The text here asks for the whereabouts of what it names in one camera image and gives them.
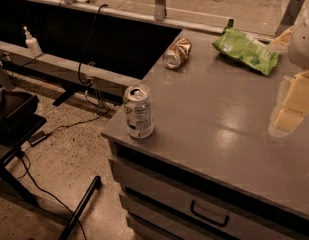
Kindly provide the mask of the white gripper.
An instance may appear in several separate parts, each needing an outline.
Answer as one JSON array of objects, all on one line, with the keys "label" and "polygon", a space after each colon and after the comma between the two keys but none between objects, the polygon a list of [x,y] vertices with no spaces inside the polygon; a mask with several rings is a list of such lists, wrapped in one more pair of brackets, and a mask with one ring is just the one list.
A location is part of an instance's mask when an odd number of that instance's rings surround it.
[{"label": "white gripper", "polygon": [[[291,63],[309,69],[309,8],[305,7],[293,27],[270,42],[268,48],[283,53],[288,50]],[[280,83],[268,133],[275,138],[291,134],[309,114],[309,70],[289,77]]]}]

